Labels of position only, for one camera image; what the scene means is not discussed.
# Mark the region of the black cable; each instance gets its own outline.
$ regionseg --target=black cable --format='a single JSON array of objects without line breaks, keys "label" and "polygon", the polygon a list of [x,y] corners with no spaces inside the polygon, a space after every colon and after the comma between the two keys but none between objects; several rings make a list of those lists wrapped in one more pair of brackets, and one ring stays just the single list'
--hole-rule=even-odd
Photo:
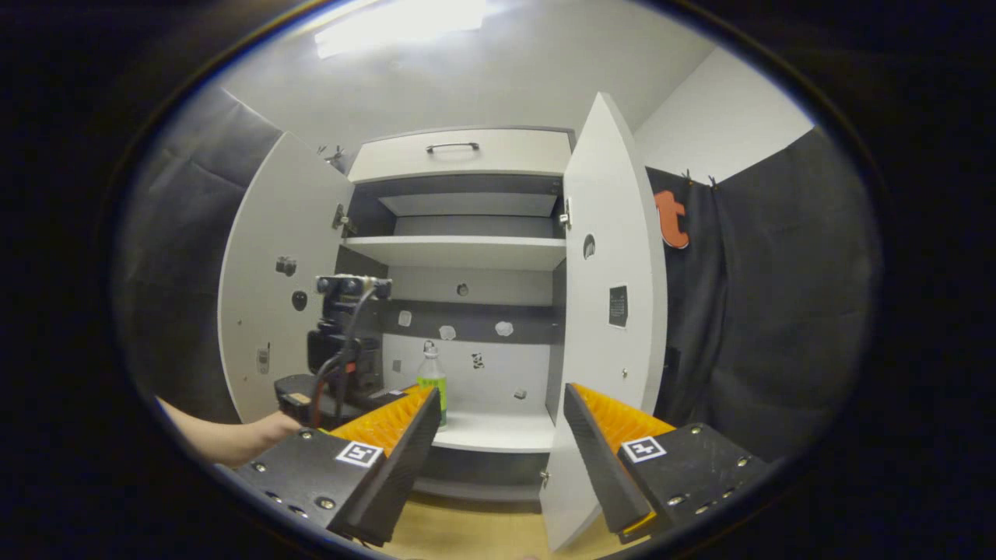
[{"label": "black cable", "polygon": [[[326,360],[325,363],[319,368],[318,372],[315,373],[315,388],[312,391],[312,407],[314,407],[312,410],[312,427],[315,429],[318,428],[322,416],[319,401],[322,396],[322,389],[328,381],[326,378],[330,378],[336,373],[340,373],[340,371],[345,371],[346,363],[349,362],[347,352],[351,352],[353,350],[353,336],[357,330],[360,310],[364,303],[366,303],[367,300],[374,294],[374,291],[375,288],[370,288],[364,292],[364,295],[360,296],[360,299],[357,301],[357,305],[353,307],[353,317],[350,318],[350,324],[346,328],[346,336],[343,347],[340,348],[334,356]],[[340,382],[337,383],[336,386],[336,411],[334,423],[339,423],[343,413],[343,404],[346,399],[346,384],[344,383],[346,376],[340,373],[339,380]]]}]

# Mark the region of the cabinet shelf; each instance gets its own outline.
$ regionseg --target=cabinet shelf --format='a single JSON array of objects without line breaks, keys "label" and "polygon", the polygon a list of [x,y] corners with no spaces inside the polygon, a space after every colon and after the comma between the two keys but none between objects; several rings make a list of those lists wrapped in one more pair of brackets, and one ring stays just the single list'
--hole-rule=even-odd
[{"label": "cabinet shelf", "polygon": [[554,423],[546,413],[507,416],[449,411],[446,429],[432,444],[450,449],[495,453],[548,453]]},{"label": "cabinet shelf", "polygon": [[564,239],[538,237],[395,235],[344,245],[387,266],[552,271],[567,256]]}]

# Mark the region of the cabinet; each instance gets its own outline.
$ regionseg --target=cabinet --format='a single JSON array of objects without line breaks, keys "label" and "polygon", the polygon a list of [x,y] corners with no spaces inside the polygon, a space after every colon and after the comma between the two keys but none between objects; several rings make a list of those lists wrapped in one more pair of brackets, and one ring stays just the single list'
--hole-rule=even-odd
[{"label": "cabinet", "polygon": [[[394,281],[376,310],[385,386],[413,382],[427,338],[449,376],[449,425],[416,488],[539,499],[551,548],[570,542],[599,511],[560,410],[564,383],[652,412],[663,368],[663,252],[635,154],[605,94],[576,143],[551,129],[403,135],[364,144],[348,178],[284,134],[245,195],[222,268],[219,339],[236,410],[244,421],[270,413],[273,381],[307,372],[316,275],[377,270]],[[332,227],[339,206],[356,228],[345,239]],[[274,271],[279,256],[296,260],[293,276]],[[298,290],[315,298],[302,311]],[[441,340],[443,326],[455,338]],[[468,478],[476,463],[494,479]]]}]

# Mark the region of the drawer handle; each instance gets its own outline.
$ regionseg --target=drawer handle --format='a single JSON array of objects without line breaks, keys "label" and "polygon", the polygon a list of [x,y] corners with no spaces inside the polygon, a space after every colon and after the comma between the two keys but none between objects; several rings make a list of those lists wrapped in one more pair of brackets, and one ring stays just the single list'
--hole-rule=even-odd
[{"label": "drawer handle", "polygon": [[449,143],[433,143],[425,147],[425,151],[432,153],[432,151],[438,147],[444,147],[447,145],[469,145],[471,149],[481,149],[481,144],[476,141],[452,141]]}]

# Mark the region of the open cabinet door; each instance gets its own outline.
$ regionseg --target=open cabinet door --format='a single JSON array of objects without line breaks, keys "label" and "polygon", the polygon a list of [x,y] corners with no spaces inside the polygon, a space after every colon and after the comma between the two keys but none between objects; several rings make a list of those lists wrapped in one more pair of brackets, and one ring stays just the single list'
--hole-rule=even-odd
[{"label": "open cabinet door", "polygon": [[[563,384],[652,413],[667,328],[664,251],[645,167],[606,94],[596,96],[578,138],[564,196],[570,226]],[[558,550],[601,512],[563,406],[546,472],[540,502],[550,549]]]},{"label": "open cabinet door", "polygon": [[[218,340],[228,392],[244,422],[277,410],[273,382],[308,373],[308,331],[322,314],[315,277],[336,271],[353,184],[284,133],[249,184],[228,235],[218,291]],[[291,276],[277,259],[296,264]],[[295,292],[307,296],[298,311]]]}]

